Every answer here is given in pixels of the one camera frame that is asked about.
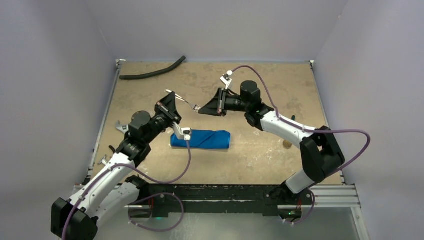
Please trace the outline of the blue cloth napkin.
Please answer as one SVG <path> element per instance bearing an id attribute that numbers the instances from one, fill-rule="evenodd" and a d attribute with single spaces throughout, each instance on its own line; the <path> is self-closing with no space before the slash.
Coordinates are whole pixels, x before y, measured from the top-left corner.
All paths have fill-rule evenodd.
<path id="1" fill-rule="evenodd" d="M 226 150 L 229 149 L 231 142 L 231 134 L 225 130 L 202 130 L 192 129 L 189 147 L 205 150 Z M 179 140 L 173 133 L 170 137 L 170 146 L 178 148 L 186 148 L 187 141 Z"/>

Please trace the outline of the aluminium frame rail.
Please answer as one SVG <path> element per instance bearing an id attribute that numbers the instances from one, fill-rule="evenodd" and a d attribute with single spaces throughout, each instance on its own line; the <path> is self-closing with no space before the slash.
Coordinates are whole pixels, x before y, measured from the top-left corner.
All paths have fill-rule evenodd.
<path id="1" fill-rule="evenodd" d="M 130 204 L 136 201 L 136 190 L 138 188 L 131 183 L 123 183 L 111 190 L 105 199 L 98 204 L 104 209 L 108 204 L 119 203 Z M 315 186 L 309 191 L 312 194 L 313 203 L 311 206 L 318 208 L 352 208 L 359 206 L 359 198 L 353 186 Z"/>

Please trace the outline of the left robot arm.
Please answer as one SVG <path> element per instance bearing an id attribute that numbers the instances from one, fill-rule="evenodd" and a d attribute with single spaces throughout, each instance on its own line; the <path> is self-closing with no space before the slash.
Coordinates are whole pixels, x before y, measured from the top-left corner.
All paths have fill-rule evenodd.
<path id="1" fill-rule="evenodd" d="M 51 208 L 50 230 L 62 240 L 92 240 L 100 222 L 115 210 L 135 202 L 146 203 L 149 191 L 141 185 L 124 183 L 117 187 L 151 152 L 151 142 L 171 128 L 177 139 L 188 143 L 190 128 L 180 127 L 182 117 L 177 111 L 177 95 L 169 91 L 155 106 L 154 116 L 137 111 L 126 126 L 124 139 L 103 169 L 77 193 L 67 199 L 59 197 Z"/>

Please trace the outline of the red handled wrench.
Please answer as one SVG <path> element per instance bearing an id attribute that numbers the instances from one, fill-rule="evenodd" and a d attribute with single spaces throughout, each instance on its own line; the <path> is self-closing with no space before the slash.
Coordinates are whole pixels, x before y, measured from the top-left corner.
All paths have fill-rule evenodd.
<path id="1" fill-rule="evenodd" d="M 124 123 L 122 123 L 120 120 L 117 120 L 117 121 L 116 121 L 116 123 L 115 123 L 115 128 L 116 128 L 118 131 L 122 132 L 123 134 L 126 134 L 126 133 L 128 132 L 128 130 L 129 130 L 129 128 L 128 128 L 128 124 L 124 124 Z"/>

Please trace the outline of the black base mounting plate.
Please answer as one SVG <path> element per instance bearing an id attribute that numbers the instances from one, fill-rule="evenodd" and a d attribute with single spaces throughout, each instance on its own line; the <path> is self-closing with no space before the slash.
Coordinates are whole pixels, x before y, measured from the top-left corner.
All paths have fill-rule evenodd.
<path id="1" fill-rule="evenodd" d="M 167 218 L 185 214 L 261 214 L 298 220 L 313 203 L 308 190 L 291 193 L 282 185 L 269 184 L 147 184 L 136 189 L 130 202 L 131 218 Z"/>

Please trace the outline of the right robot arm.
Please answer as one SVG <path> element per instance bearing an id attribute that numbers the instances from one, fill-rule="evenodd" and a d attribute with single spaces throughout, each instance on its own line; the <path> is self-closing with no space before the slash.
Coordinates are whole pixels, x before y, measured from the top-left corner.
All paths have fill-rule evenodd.
<path id="1" fill-rule="evenodd" d="M 215 96 L 198 111 L 199 114 L 224 117 L 228 111 L 243 112 L 247 123 L 266 133 L 287 140 L 300 150 L 302 169 L 282 183 L 280 196 L 288 204 L 300 198 L 301 192 L 321 183 L 345 162 L 345 157 L 330 128 L 301 126 L 298 122 L 277 114 L 261 98 L 258 85 L 244 81 L 240 93 L 231 95 L 219 88 Z"/>

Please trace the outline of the silver fork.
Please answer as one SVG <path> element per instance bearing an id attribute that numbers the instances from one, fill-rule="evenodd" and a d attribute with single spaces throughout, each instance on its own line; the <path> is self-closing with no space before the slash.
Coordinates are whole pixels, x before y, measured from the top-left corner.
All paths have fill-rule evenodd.
<path id="1" fill-rule="evenodd" d="M 195 112 L 197 112 L 197 113 L 198 113 L 198 112 L 199 112 L 199 110 L 201 110 L 201 107 L 200 107 L 199 105 L 188 102 L 186 99 L 184 99 L 183 97 L 181 97 L 181 96 L 180 96 L 180 95 L 178 95 L 177 93 L 175 93 L 174 95 L 175 95 L 175 98 L 176 98 L 177 100 L 183 101 L 184 103 L 186 103 L 187 105 L 189 105 L 189 107 L 190 107 L 193 111 L 195 111 Z"/>

